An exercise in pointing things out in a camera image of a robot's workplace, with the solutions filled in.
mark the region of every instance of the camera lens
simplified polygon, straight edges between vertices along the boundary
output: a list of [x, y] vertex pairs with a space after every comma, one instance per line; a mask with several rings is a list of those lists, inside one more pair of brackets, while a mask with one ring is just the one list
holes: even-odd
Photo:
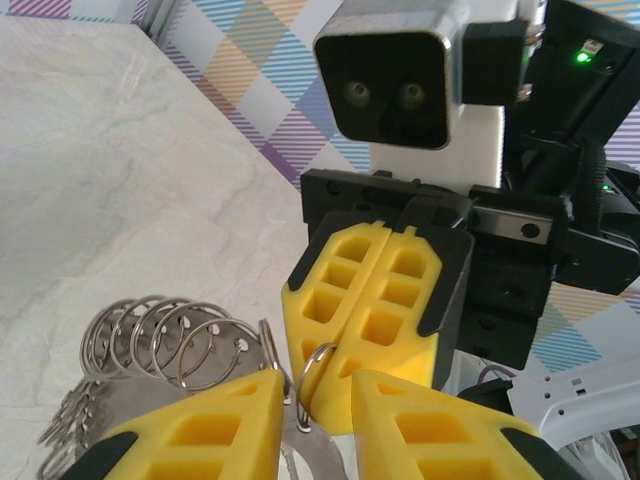
[[344, 89], [344, 96], [351, 105], [364, 107], [369, 103], [371, 92], [362, 82], [349, 82]]
[[414, 110], [424, 103], [424, 89], [417, 83], [407, 83], [400, 91], [400, 103], [407, 110]]

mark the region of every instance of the wire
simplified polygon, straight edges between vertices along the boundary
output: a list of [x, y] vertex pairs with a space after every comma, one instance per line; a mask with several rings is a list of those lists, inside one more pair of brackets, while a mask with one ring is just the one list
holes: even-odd
[[495, 373], [495, 372], [500, 372], [504, 375], [506, 375], [509, 378], [515, 378], [516, 374], [513, 373], [511, 370], [509, 370], [506, 367], [503, 367], [502, 365], [496, 365], [496, 364], [492, 364], [492, 365], [487, 365], [486, 367], [484, 367], [482, 369], [482, 371], [480, 372], [480, 375], [478, 375], [478, 385], [480, 385], [481, 383], [484, 383], [484, 379], [486, 378], [486, 376], [490, 373]]

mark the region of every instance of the black cable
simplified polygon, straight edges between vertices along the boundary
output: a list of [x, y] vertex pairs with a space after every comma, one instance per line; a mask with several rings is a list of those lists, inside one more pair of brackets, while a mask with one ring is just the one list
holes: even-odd
[[576, 227], [588, 234], [600, 234], [607, 157], [604, 146], [589, 139], [578, 140], [579, 165], [571, 197]]

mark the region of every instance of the green led light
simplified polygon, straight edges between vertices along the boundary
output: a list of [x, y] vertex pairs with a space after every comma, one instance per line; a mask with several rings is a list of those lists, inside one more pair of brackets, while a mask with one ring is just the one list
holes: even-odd
[[579, 63], [589, 63], [591, 61], [591, 57], [589, 56], [588, 53], [580, 52], [576, 57], [576, 60]]

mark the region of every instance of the white countertop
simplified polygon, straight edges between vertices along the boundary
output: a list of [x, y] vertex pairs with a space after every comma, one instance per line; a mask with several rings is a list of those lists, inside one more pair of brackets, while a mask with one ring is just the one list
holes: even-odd
[[267, 317], [286, 357], [299, 194], [135, 27], [0, 17], [0, 180], [1, 479], [33, 478], [112, 301]]

